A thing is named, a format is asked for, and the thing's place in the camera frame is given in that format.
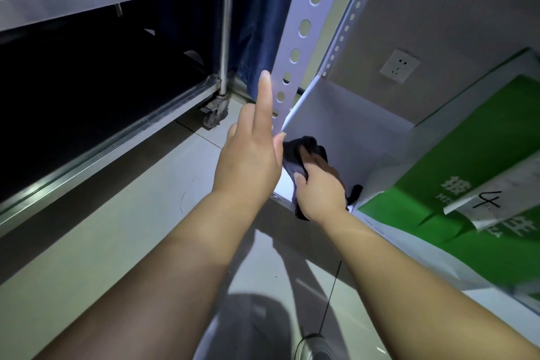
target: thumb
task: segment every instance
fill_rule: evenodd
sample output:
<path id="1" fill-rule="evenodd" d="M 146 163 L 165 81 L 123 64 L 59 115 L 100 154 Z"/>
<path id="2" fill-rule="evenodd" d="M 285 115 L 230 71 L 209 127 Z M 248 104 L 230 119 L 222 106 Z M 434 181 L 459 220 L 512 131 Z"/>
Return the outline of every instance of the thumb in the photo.
<path id="1" fill-rule="evenodd" d="M 299 172 L 294 173 L 294 183 L 297 189 L 307 185 L 305 177 Z"/>
<path id="2" fill-rule="evenodd" d="M 283 140 L 286 135 L 286 132 L 280 132 L 272 139 L 274 143 L 275 158 L 278 160 L 279 166 L 283 165 Z"/>

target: grout line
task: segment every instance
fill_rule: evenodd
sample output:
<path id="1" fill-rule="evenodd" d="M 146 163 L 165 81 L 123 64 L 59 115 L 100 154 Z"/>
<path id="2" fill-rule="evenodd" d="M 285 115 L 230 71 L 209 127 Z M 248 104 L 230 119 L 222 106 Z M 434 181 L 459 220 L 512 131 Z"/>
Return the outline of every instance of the grout line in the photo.
<path id="1" fill-rule="evenodd" d="M 178 120 L 175 120 L 175 121 L 176 121 L 179 125 L 181 125 L 182 127 L 187 128 L 187 129 L 188 129 L 189 131 L 191 131 L 193 134 L 197 134 L 196 131 L 193 131 L 193 130 L 192 130 L 191 128 L 189 128 L 187 125 L 183 125 L 183 124 L 182 124 L 180 121 L 178 121 Z M 219 149 L 223 149 L 223 148 L 220 147 L 219 145 L 214 144 L 214 143 L 213 143 L 212 141 L 210 141 L 208 138 L 205 138 L 205 137 L 203 137 L 203 136 L 200 135 L 200 134 L 197 134 L 197 135 L 198 135 L 199 137 L 201 137 L 202 139 L 208 141 L 210 144 L 215 145 L 215 146 L 218 147 Z"/>
<path id="2" fill-rule="evenodd" d="M 328 303 L 326 304 L 325 314 L 324 314 L 324 316 L 322 316 L 322 322 L 321 322 L 321 328 L 319 329 L 319 335 L 321 334 L 321 331 L 322 331 L 322 325 L 325 323 L 326 313 L 328 311 L 328 307 L 330 306 L 330 299 L 332 298 L 332 293 L 334 292 L 334 286 L 336 286 L 336 280 L 338 280 L 339 270 L 341 268 L 341 262 L 342 261 L 339 261 L 339 265 L 337 265 L 336 277 L 334 277 L 334 284 L 332 285 L 332 290 L 330 291 L 330 296 L 328 296 Z"/>

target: person's right hand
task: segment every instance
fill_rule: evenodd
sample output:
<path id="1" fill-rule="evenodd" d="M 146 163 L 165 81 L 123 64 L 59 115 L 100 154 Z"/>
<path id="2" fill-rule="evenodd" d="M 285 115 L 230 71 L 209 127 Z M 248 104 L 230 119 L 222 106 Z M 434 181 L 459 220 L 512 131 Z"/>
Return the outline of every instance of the person's right hand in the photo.
<path id="1" fill-rule="evenodd" d="M 325 226 L 336 215 L 346 212 L 345 189 L 338 171 L 320 155 L 310 155 L 306 148 L 300 147 L 300 156 L 308 179 L 294 173 L 298 205 L 307 219 Z"/>

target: white wall socket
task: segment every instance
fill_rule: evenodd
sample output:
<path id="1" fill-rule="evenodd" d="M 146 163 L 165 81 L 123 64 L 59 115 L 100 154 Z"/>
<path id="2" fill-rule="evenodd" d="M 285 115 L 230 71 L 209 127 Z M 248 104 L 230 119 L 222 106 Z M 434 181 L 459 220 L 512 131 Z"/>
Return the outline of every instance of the white wall socket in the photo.
<path id="1" fill-rule="evenodd" d="M 420 60 L 410 54 L 401 50 L 394 50 L 379 72 L 398 83 L 403 83 L 419 64 Z"/>

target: metal pole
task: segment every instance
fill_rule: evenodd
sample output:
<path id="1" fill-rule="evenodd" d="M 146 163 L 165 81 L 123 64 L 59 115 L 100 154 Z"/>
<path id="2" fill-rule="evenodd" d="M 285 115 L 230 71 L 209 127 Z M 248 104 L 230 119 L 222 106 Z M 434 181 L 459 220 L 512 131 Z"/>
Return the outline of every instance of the metal pole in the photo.
<path id="1" fill-rule="evenodd" d="M 219 78 L 221 79 L 219 95 L 225 95 L 227 93 L 227 67 L 229 62 L 232 11 L 233 0 L 224 0 L 222 20 L 223 25 L 221 30 L 221 53 L 219 57 Z"/>

